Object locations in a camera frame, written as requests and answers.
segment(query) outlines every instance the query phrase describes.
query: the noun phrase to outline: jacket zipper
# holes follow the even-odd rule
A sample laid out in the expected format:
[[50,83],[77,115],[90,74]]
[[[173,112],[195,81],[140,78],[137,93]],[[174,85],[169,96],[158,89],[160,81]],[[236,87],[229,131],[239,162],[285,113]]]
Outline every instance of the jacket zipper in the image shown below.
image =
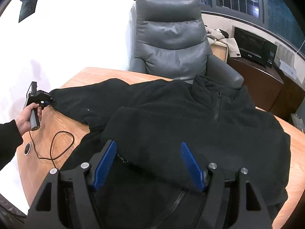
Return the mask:
[[217,119],[218,119],[220,100],[222,98],[222,95],[220,94],[220,92],[217,92],[217,94],[218,94],[218,99],[217,99],[217,103],[216,103],[216,112],[215,112],[214,121],[217,121]]
[[167,220],[172,214],[173,212],[176,210],[176,208],[179,206],[181,200],[183,199],[183,197],[185,196],[186,191],[182,190],[181,193],[179,194],[178,198],[176,199],[176,201],[174,202],[174,204],[171,206],[171,208],[160,218],[160,220],[155,223],[154,226],[149,227],[150,229],[156,229],[159,227],[159,225],[161,225],[165,220]]

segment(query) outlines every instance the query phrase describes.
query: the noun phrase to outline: armchair armrest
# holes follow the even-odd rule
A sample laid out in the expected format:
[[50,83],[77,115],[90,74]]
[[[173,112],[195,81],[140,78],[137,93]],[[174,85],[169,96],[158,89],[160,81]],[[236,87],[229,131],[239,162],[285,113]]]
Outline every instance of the armchair armrest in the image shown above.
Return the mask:
[[143,59],[134,58],[130,63],[128,71],[146,74],[146,66]]
[[244,82],[242,75],[213,54],[208,55],[205,75],[232,88],[240,88]]

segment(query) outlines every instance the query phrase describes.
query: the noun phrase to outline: grey leather armchair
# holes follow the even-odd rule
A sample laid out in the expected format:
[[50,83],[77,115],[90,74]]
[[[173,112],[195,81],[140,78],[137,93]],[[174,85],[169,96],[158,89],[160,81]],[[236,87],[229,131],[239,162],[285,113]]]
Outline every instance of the grey leather armchair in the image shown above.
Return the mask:
[[193,83],[203,74],[239,88],[243,77],[212,54],[199,0],[136,0],[134,59],[129,71]]

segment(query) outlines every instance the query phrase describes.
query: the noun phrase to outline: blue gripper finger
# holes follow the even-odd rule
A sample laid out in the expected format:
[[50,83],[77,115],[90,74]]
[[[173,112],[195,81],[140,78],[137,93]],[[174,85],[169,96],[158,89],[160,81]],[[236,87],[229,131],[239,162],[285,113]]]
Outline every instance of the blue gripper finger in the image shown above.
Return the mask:
[[104,186],[108,172],[116,156],[116,143],[112,141],[95,170],[93,189],[97,191]]
[[203,172],[185,142],[181,144],[181,156],[193,180],[194,186],[204,190]]

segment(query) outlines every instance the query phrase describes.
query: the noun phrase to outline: white wall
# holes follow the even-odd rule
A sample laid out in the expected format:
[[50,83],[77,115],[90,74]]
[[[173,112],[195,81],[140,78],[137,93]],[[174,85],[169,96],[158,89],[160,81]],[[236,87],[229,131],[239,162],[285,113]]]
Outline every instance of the white wall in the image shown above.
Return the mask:
[[[229,37],[233,37],[233,26],[248,30],[252,33],[255,33],[256,35],[259,35],[268,41],[275,43],[280,42],[277,38],[273,37],[272,35],[256,28],[253,26],[250,26],[248,24],[235,21],[232,19],[224,18],[221,16],[216,16],[216,15],[208,15],[208,14],[202,14],[202,19],[204,21],[204,24],[209,26],[212,29],[222,29],[226,31],[229,34]],[[304,78],[305,78],[305,61],[297,54],[295,55],[295,60],[294,60],[294,68],[296,70],[296,75],[297,78],[303,83]]]
[[18,117],[31,81],[46,92],[87,66],[126,70],[133,52],[134,0],[38,0],[18,23],[21,2],[0,17],[0,123]]

